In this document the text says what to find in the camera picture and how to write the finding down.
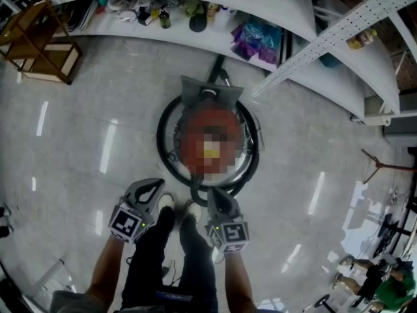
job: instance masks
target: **white sneaker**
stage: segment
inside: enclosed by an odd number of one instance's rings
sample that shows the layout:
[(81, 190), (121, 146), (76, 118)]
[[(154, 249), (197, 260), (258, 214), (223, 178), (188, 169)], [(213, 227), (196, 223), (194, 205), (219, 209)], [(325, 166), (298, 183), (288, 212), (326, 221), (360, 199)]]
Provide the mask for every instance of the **white sneaker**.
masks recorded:
[(341, 259), (339, 265), (352, 265), (355, 261), (355, 258), (353, 255), (346, 255), (344, 258)]
[(198, 205), (194, 201), (189, 201), (186, 204), (186, 214), (187, 215), (192, 215), (195, 218), (195, 222), (199, 222), (200, 219), (201, 219), (201, 215), (203, 214), (203, 212), (201, 210), (201, 206), (200, 205)]
[(174, 197), (171, 194), (163, 194), (158, 202), (158, 212), (161, 213), (161, 210), (168, 206), (174, 210), (175, 202)]
[(3, 216), (11, 216), (12, 215), (10, 209), (7, 207), (6, 204), (3, 204), (2, 208), (5, 210), (5, 212), (3, 213)]
[(340, 280), (341, 280), (342, 276), (343, 276), (343, 274), (341, 274), (341, 273), (336, 273), (336, 275), (335, 275), (335, 277), (334, 277), (334, 279), (333, 279), (333, 283), (332, 283), (332, 288), (333, 288), (333, 289), (336, 289), (336, 286), (338, 286), (338, 285), (339, 285), (339, 283), (340, 283)]
[(14, 228), (11, 225), (8, 225), (7, 228), (8, 228), (8, 234), (9, 235), (14, 232)]

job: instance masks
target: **perforated metal strip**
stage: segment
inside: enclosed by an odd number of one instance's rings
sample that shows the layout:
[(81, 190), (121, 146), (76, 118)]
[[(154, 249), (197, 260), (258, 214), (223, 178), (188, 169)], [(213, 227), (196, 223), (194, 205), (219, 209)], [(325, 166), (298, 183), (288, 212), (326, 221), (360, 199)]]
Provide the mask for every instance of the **perforated metal strip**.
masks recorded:
[(292, 73), (327, 53), (332, 46), (346, 41), (353, 35), (367, 29), (388, 14), (397, 11), (415, 0), (368, 0), (352, 9), (343, 19), (332, 27), (329, 27), (313, 42), (293, 55), (277, 71), (265, 78), (264, 82), (257, 85), (252, 91), (256, 97), (266, 91), (267, 87), (282, 82)]

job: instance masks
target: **human forearm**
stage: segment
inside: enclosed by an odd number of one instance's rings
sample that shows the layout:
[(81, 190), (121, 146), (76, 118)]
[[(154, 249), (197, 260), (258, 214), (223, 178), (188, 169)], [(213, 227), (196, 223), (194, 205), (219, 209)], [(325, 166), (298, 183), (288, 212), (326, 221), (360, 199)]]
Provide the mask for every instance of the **human forearm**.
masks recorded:
[(110, 235), (93, 271), (86, 294), (100, 299), (107, 308), (113, 302), (119, 280), (124, 242)]
[(255, 312), (252, 288), (240, 253), (225, 255), (225, 289), (231, 313)]

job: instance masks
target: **green shirt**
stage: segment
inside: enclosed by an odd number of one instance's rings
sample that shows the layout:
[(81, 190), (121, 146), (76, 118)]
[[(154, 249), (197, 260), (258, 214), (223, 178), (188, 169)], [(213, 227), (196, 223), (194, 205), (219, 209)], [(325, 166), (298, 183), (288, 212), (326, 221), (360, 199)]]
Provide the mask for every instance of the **green shirt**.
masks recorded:
[(416, 282), (411, 272), (407, 272), (402, 282), (390, 277), (383, 282), (375, 292), (378, 300), (384, 304), (386, 310), (396, 311), (414, 297)]

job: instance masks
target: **red tripod stand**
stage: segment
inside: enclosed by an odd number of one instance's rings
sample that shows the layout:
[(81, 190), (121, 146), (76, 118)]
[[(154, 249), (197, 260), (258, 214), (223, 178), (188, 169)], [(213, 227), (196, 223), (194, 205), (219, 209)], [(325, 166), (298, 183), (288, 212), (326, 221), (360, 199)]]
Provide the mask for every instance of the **red tripod stand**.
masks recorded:
[(391, 164), (383, 164), (381, 161), (378, 160), (377, 157), (370, 155), (367, 151), (365, 151), (364, 149), (362, 149), (362, 152), (364, 152), (366, 154), (366, 156), (368, 158), (370, 158), (372, 161), (374, 161), (375, 163), (375, 167), (377, 167), (377, 169), (371, 174), (371, 176), (369, 176), (364, 184), (368, 183), (370, 179), (372, 179), (372, 177), (381, 169), (381, 168), (390, 168), (392, 170), (405, 170), (405, 171), (413, 171), (413, 172), (417, 172), (417, 168), (411, 168), (411, 167), (402, 167), (402, 166), (393, 166)]

